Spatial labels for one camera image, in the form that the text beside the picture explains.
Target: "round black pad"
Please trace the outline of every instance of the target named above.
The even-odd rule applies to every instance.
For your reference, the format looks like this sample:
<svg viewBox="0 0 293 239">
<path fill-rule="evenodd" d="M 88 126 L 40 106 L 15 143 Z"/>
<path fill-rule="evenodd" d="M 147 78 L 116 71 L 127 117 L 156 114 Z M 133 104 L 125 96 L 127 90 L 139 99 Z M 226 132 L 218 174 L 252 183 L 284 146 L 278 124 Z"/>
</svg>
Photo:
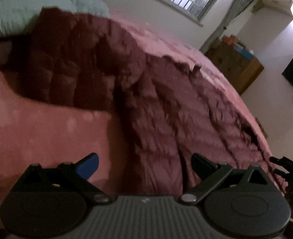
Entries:
<svg viewBox="0 0 293 239">
<path fill-rule="evenodd" d="M 288 224 L 291 210 L 280 192 L 216 191 L 208 196 L 204 210 L 221 232 L 234 237 L 267 237 Z"/>
<path fill-rule="evenodd" d="M 80 223 L 86 202 L 76 192 L 11 192 L 0 208 L 8 232 L 27 238 L 50 238 Z"/>
</svg>

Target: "light blue blanket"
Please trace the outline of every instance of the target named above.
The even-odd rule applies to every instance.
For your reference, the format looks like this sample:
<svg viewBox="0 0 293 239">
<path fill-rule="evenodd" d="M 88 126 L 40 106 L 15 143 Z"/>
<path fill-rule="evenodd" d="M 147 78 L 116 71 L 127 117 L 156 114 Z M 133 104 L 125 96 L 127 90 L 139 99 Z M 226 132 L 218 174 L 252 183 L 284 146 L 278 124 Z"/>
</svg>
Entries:
<svg viewBox="0 0 293 239">
<path fill-rule="evenodd" d="M 0 37 L 31 32 L 43 7 L 109 17 L 109 9 L 101 0 L 0 0 Z"/>
</svg>

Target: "curtain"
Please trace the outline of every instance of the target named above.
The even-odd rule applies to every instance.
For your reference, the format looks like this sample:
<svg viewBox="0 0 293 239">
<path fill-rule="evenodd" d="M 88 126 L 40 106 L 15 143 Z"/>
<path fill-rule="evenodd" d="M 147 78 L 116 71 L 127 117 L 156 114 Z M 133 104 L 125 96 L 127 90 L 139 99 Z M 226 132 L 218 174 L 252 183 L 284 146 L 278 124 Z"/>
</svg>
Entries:
<svg viewBox="0 0 293 239">
<path fill-rule="evenodd" d="M 222 20 L 221 24 L 213 32 L 213 34 L 205 41 L 200 51 L 205 54 L 210 48 L 211 44 L 219 38 L 223 32 L 227 29 L 230 22 L 241 14 L 254 0 L 233 0 L 227 14 Z"/>
</svg>

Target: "gray ribbed plate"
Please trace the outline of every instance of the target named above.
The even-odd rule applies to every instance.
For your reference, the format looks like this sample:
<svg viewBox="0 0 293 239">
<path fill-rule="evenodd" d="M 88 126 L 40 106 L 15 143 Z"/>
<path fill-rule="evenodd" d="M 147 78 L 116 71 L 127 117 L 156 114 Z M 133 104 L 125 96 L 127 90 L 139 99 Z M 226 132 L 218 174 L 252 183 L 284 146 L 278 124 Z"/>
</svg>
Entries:
<svg viewBox="0 0 293 239">
<path fill-rule="evenodd" d="M 8 239 L 19 239 L 10 235 Z M 172 196 L 119 196 L 94 207 L 82 224 L 55 239 L 230 239 L 215 231 L 197 207 L 177 203 Z"/>
</svg>

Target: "wooden cabinet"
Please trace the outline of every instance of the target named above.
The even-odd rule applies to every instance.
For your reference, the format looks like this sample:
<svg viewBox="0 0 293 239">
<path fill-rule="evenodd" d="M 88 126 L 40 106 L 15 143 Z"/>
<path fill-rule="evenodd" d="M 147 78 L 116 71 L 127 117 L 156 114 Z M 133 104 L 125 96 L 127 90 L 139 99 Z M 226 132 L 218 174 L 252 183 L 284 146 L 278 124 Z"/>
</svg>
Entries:
<svg viewBox="0 0 293 239">
<path fill-rule="evenodd" d="M 256 80 L 264 70 L 257 58 L 248 60 L 239 52 L 222 42 L 217 48 L 211 48 L 205 54 L 224 74 L 239 95 Z"/>
</svg>

